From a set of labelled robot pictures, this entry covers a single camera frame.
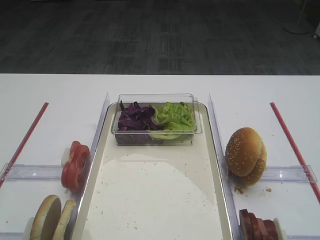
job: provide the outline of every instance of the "red stick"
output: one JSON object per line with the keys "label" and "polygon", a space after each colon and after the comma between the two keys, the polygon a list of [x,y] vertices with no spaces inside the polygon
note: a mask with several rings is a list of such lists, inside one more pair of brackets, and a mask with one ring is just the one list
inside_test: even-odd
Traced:
{"label": "red stick", "polygon": [[[289,132],[289,130],[288,130],[286,124],[285,124],[285,121],[281,117],[280,112],[278,111],[278,109],[276,107],[276,104],[274,102],[271,102],[270,105],[271,105],[271,108],[272,108],[276,118],[278,119],[278,121],[279,121],[279,123],[280,123],[280,125],[281,125],[281,127],[282,127],[282,129],[283,129],[283,131],[284,131],[284,133],[286,135],[286,137],[288,138],[289,143],[290,143],[290,145],[291,145],[296,157],[298,158],[300,165],[306,166],[307,164],[306,164],[304,158],[302,157],[302,155],[301,155],[301,153],[300,153],[300,151],[299,151],[299,149],[298,149],[293,137],[291,136],[291,134],[290,134],[290,132]],[[306,170],[306,175],[310,180],[311,176],[310,176],[308,170]],[[320,203],[320,191],[319,191],[319,188],[318,188],[317,184],[315,182],[310,182],[310,185],[312,187],[312,190],[313,190],[316,198],[318,199],[318,201]]]}
{"label": "red stick", "polygon": [[20,145],[18,146],[17,150],[15,151],[14,155],[12,156],[6,170],[4,171],[3,174],[3,178],[0,179],[0,188],[2,186],[2,184],[5,181],[5,178],[7,176],[7,174],[10,172],[11,168],[13,167],[13,165],[15,164],[17,158],[19,157],[22,149],[24,148],[24,146],[26,145],[29,137],[31,136],[32,132],[34,131],[35,127],[37,126],[39,120],[41,119],[42,115],[44,114],[45,110],[47,109],[49,103],[45,102],[42,106],[42,108],[40,109],[38,115],[36,116],[36,118],[34,119],[32,125],[30,126],[28,132],[25,134],[24,138],[22,139]]}

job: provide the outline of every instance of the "clear plastic container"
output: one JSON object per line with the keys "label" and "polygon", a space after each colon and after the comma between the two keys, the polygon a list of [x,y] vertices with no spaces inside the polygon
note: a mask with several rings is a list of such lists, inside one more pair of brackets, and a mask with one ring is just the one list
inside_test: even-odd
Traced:
{"label": "clear plastic container", "polygon": [[[194,124],[191,130],[120,130],[119,118],[122,114],[121,102],[124,108],[137,102],[139,107],[163,108],[168,103],[186,105],[192,112],[190,122]],[[113,116],[111,133],[117,145],[192,145],[194,135],[202,132],[198,101],[192,94],[121,94],[118,97],[116,111]]]}

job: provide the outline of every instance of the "gray carpet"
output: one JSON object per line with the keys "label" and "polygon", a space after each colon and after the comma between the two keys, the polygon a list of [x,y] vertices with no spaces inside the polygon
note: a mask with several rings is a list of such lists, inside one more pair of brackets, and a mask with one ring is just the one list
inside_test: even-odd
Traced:
{"label": "gray carpet", "polygon": [[291,0],[1,0],[0,73],[320,75],[320,41],[281,28],[298,16]]}

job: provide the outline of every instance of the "green lettuce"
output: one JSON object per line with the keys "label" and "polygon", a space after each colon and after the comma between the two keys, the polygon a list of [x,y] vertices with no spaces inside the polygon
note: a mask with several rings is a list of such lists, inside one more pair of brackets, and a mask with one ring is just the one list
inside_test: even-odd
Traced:
{"label": "green lettuce", "polygon": [[[163,131],[184,131],[192,132],[195,130],[194,111],[183,102],[174,104],[168,102],[165,107],[156,108],[152,121],[156,125],[164,126]],[[152,134],[154,139],[173,140],[179,137],[187,137],[189,134]]]}

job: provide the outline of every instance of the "white countertop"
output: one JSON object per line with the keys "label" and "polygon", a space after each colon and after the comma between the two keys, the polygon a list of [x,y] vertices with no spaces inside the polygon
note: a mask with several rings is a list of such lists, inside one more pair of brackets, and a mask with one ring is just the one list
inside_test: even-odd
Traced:
{"label": "white countertop", "polygon": [[299,165],[269,105],[275,102],[320,179],[319,89],[320,76],[0,74],[0,166],[44,102],[49,106],[16,163],[59,165],[73,140],[91,146],[107,92],[111,103],[119,94],[192,93],[204,104],[211,94],[224,146],[235,130],[249,126],[264,139],[269,166]]}

